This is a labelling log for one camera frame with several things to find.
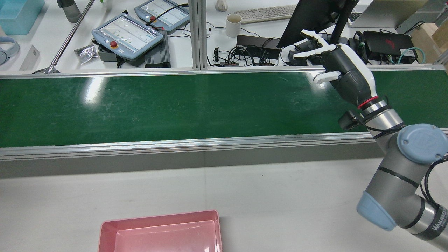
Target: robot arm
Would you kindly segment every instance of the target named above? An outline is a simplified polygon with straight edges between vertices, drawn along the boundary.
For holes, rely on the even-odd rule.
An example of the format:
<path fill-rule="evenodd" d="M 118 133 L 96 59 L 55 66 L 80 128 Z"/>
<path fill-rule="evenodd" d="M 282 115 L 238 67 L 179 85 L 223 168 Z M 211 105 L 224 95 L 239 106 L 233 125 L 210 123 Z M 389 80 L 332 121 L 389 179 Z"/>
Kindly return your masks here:
<path fill-rule="evenodd" d="M 448 211 L 415 194 L 430 165 L 448 152 L 448 139 L 429 124 L 406 126 L 395 110 L 378 99 L 375 79 L 353 50 L 344 44 L 328 45 L 319 35 L 302 31 L 316 39 L 321 48 L 301 52 L 294 58 L 318 56 L 326 72 L 314 82 L 330 81 L 341 97 L 362 110 L 360 116 L 346 113 L 339 121 L 345 129 L 364 125 L 385 152 L 357 211 L 384 230 L 395 226 L 448 251 Z"/>

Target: white mug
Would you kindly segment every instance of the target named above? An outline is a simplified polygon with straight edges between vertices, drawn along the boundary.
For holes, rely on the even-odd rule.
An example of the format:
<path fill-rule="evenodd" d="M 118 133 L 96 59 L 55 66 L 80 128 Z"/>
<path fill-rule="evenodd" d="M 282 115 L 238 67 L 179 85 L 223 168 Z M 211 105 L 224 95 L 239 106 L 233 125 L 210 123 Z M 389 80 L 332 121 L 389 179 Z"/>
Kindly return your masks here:
<path fill-rule="evenodd" d="M 230 38 L 236 38 L 241 29 L 241 16 L 238 14 L 229 14 L 226 17 L 225 33 Z"/>

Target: metal frame post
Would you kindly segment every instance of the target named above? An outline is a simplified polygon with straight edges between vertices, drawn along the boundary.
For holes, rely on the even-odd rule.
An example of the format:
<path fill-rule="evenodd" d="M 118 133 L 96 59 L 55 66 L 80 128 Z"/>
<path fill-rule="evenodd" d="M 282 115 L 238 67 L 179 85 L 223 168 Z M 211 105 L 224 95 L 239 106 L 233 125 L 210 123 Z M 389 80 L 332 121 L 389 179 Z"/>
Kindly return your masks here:
<path fill-rule="evenodd" d="M 190 11 L 193 70 L 207 70 L 207 5 L 206 0 L 188 0 Z"/>

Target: metal rod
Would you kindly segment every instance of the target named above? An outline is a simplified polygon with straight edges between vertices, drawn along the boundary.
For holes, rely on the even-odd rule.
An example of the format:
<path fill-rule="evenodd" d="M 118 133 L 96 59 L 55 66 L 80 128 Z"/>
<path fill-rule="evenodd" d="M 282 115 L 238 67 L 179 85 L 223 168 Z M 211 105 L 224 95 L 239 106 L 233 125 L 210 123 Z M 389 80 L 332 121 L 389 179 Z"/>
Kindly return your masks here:
<path fill-rule="evenodd" d="M 64 51 L 67 49 L 67 46 L 69 45 L 70 41 L 73 38 L 73 35 L 75 35 L 76 30 L 79 28 L 81 21 L 84 19 L 84 17 L 86 16 L 87 12 L 90 10 L 90 8 L 93 5 L 93 2 L 95 2 L 95 0 L 90 0 L 90 2 L 87 4 L 86 8 L 84 9 L 84 11 L 81 14 L 81 17 L 78 19 L 78 21 L 76 22 L 75 26 L 73 26 L 72 31 L 70 32 L 70 34 L 68 35 L 68 37 L 65 39 L 64 43 L 62 44 L 61 48 L 59 49 L 59 51 L 57 52 L 55 58 L 53 59 L 50 68 L 48 70 L 48 72 L 51 72 L 53 70 L 53 68 L 57 65 L 60 57 L 62 56 L 62 54 L 64 53 Z"/>
<path fill-rule="evenodd" d="M 434 64 L 445 64 L 448 61 L 448 50 L 442 53 L 439 58 L 434 62 Z"/>

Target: pink plastic tray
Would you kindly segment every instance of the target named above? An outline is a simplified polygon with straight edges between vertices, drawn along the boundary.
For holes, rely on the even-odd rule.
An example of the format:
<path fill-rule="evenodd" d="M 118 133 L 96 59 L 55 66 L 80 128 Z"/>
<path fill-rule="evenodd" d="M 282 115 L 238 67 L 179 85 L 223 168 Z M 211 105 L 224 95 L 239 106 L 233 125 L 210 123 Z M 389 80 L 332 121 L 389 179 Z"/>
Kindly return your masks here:
<path fill-rule="evenodd" d="M 99 252 L 222 252 L 218 212 L 106 221 Z"/>

